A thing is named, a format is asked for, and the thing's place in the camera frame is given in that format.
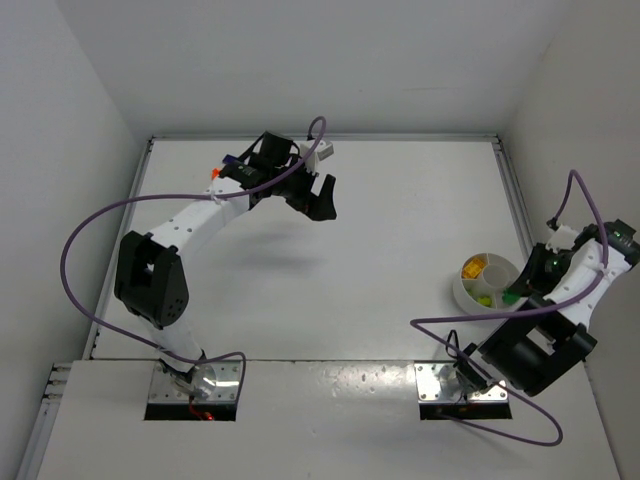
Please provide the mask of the green square lego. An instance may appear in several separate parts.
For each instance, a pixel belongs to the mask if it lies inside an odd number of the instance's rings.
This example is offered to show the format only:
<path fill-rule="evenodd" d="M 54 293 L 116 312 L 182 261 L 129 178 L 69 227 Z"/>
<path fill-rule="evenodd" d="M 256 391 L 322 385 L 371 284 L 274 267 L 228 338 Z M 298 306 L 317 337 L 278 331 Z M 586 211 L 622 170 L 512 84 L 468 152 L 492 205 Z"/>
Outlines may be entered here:
<path fill-rule="evenodd" d="M 505 291 L 502 295 L 502 301 L 505 305 L 514 305 L 519 299 L 519 295 L 507 291 Z"/>

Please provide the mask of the yellow long lego brick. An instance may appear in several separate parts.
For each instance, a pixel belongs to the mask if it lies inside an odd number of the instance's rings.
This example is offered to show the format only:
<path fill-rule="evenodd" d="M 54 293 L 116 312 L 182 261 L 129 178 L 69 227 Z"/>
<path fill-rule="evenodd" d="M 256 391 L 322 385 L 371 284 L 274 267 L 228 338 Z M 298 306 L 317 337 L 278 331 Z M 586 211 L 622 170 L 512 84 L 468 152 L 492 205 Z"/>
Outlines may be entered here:
<path fill-rule="evenodd" d="M 474 256 L 469 259 L 461 269 L 463 279 L 477 279 L 488 265 L 488 261 L 482 256 Z"/>

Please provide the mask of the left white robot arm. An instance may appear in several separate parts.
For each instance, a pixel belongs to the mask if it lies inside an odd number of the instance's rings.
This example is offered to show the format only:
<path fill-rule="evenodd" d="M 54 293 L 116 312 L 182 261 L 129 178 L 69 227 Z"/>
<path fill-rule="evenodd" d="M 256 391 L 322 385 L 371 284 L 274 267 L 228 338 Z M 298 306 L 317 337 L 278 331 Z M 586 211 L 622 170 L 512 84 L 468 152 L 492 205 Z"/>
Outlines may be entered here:
<path fill-rule="evenodd" d="M 184 315 L 189 301 L 185 265 L 228 223 L 261 200 L 281 197 L 312 221 L 337 217 L 336 179 L 327 175 L 312 191 L 319 163 L 334 152 L 331 142 L 292 139 L 266 132 L 239 156 L 228 155 L 212 173 L 205 197 L 195 200 L 145 234 L 128 232 L 121 240 L 114 295 L 142 318 L 158 344 L 165 370 L 184 390 L 199 394 L 211 383 L 210 368 L 199 366 L 204 351 Z"/>

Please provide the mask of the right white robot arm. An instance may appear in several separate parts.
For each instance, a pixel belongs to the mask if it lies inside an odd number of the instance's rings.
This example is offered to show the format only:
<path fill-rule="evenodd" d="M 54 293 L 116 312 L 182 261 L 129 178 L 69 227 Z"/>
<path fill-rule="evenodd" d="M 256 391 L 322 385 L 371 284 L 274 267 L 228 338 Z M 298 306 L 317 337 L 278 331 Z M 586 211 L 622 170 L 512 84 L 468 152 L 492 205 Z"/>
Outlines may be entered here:
<path fill-rule="evenodd" d="M 550 223 L 522 270 L 505 258 L 479 253 L 466 260 L 452 282 L 467 314 L 502 316 L 478 352 L 517 390 L 533 397 L 582 362 L 597 341 L 592 313 L 608 288 L 639 262 L 635 229 L 621 220 L 580 231 Z"/>

